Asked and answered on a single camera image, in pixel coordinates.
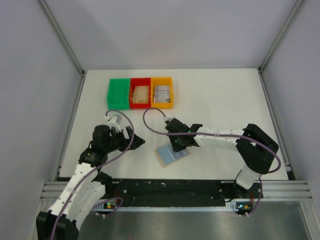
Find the white table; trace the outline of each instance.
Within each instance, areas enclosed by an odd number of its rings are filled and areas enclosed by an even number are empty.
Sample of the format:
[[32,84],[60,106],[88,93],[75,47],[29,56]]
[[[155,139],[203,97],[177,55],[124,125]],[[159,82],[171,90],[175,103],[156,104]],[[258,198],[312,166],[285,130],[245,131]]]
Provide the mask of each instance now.
[[[242,69],[133,69],[89,70],[87,72],[75,120],[71,130],[60,177],[71,177],[80,154],[87,148],[97,125],[106,123],[106,96],[110,78],[167,77],[173,80],[174,105],[164,109],[183,123],[193,123],[217,129],[242,129],[257,124],[277,141],[265,95],[254,68]],[[145,139],[140,148],[128,151],[123,157],[103,167],[113,178],[138,179],[201,179],[233,180],[244,165],[240,154],[214,147],[189,147],[189,155],[162,168],[155,149],[169,142],[167,136],[146,129],[142,122],[144,110],[123,111],[132,120],[136,134]],[[165,132],[162,115],[150,111],[147,122]],[[125,119],[121,126],[129,125]],[[108,159],[119,152],[108,155]],[[272,169],[277,166],[274,160]],[[281,169],[262,176],[263,180],[287,180],[282,161]]]

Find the gray wall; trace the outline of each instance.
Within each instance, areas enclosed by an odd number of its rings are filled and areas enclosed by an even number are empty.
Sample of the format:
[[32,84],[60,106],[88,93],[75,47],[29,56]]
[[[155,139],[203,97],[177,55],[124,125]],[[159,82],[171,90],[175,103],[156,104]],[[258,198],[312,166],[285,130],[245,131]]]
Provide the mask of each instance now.
[[47,0],[86,69],[258,67],[296,0]]
[[0,238],[24,240],[57,169],[80,77],[37,1],[0,5]]
[[298,177],[320,211],[320,1],[308,0],[265,71]]

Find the purple cable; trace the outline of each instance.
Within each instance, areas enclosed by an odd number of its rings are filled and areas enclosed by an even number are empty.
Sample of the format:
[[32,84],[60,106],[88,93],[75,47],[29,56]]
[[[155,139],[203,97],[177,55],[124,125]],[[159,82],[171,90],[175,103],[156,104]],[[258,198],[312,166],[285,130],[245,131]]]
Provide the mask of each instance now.
[[110,216],[111,216],[112,214],[114,214],[114,213],[122,206],[122,204],[124,203],[124,199],[123,199],[122,197],[115,196],[115,197],[109,198],[109,199],[107,199],[107,200],[104,200],[104,201],[99,202],[98,204],[94,205],[94,208],[96,208],[96,207],[98,207],[98,206],[100,206],[100,205],[102,205],[102,204],[106,204],[106,203],[108,203],[108,202],[110,202],[110,201],[112,201],[112,200],[120,200],[121,202],[120,202],[119,205],[117,205],[117,206],[115,207],[115,209],[114,209],[112,212],[110,212],[110,213],[108,213],[108,214],[106,215],[107,217],[110,217]]
[[131,137],[131,140],[130,140],[130,142],[129,142],[129,145],[128,145],[128,146],[126,147],[126,149],[125,149],[123,152],[121,152],[118,156],[115,156],[115,157],[112,158],[111,160],[106,161],[105,163],[103,163],[103,164],[95,167],[94,169],[92,169],[90,172],[88,172],[86,175],[84,175],[83,178],[75,185],[74,189],[72,190],[72,192],[70,193],[69,197],[68,197],[67,200],[65,201],[63,207],[61,208],[61,211],[59,212],[58,216],[56,217],[56,220],[55,220],[54,225],[53,225],[53,229],[52,229],[52,233],[51,233],[50,240],[54,240],[54,239],[55,239],[55,232],[56,232],[56,229],[57,229],[58,221],[59,221],[62,213],[63,213],[64,210],[66,209],[66,207],[67,207],[69,201],[71,200],[72,196],[74,195],[73,192],[75,192],[75,191],[78,189],[78,187],[80,186],[80,184],[81,184],[90,174],[94,173],[96,170],[102,168],[103,166],[105,166],[105,165],[107,165],[107,164],[109,164],[109,163],[112,163],[113,161],[115,161],[115,160],[117,160],[118,158],[120,158],[123,154],[125,154],[126,151],[129,150],[129,148],[131,147],[131,145],[132,145],[132,143],[133,143],[133,141],[134,141],[135,128],[134,128],[134,125],[133,125],[132,121],[127,117],[127,115],[125,115],[125,114],[122,113],[121,111],[115,110],[115,109],[106,111],[105,115],[107,116],[108,113],[110,113],[110,112],[117,112],[117,113],[121,114],[122,116],[124,116],[124,117],[128,120],[129,124],[131,125],[131,128],[132,128],[132,137]]
[[[166,133],[166,132],[160,132],[160,131],[156,131],[154,129],[152,129],[151,127],[148,126],[147,122],[146,122],[146,113],[150,110],[158,110],[160,113],[162,113],[162,115],[164,117],[166,117],[165,113],[159,109],[159,108],[156,108],[156,107],[151,107],[151,108],[148,108],[147,110],[144,111],[143,113],[143,116],[142,116],[142,120],[143,120],[143,123],[144,125],[146,126],[147,129],[149,129],[151,132],[154,132],[156,134],[160,134],[160,135],[166,135],[166,136],[181,136],[181,135],[205,135],[205,136],[213,136],[213,137],[217,137],[217,135],[213,134],[213,133],[207,133],[207,132],[178,132],[178,133]],[[223,137],[223,138],[241,138],[241,139],[246,139],[250,142],[253,142],[259,146],[261,146],[262,148],[264,148],[265,150],[267,150],[269,153],[271,153],[277,160],[278,162],[278,166],[274,169],[274,170],[271,170],[268,172],[268,174],[271,174],[271,173],[275,173],[276,171],[278,171],[280,168],[281,168],[281,160],[280,158],[278,157],[278,155],[272,151],[269,147],[267,147],[266,145],[262,144],[261,142],[257,141],[257,140],[254,140],[253,138],[251,137],[248,137],[248,136],[242,136],[242,135],[236,135],[236,134],[219,134],[218,135],[219,137]],[[260,203],[260,200],[262,198],[262,181],[261,181],[261,178],[259,177],[259,182],[260,182],[260,194],[259,194],[259,197],[256,201],[256,204],[255,206],[253,207],[253,209],[251,210],[251,212],[248,213],[248,215],[250,216],[253,212],[256,211],[257,209],[257,206],[258,204]]]

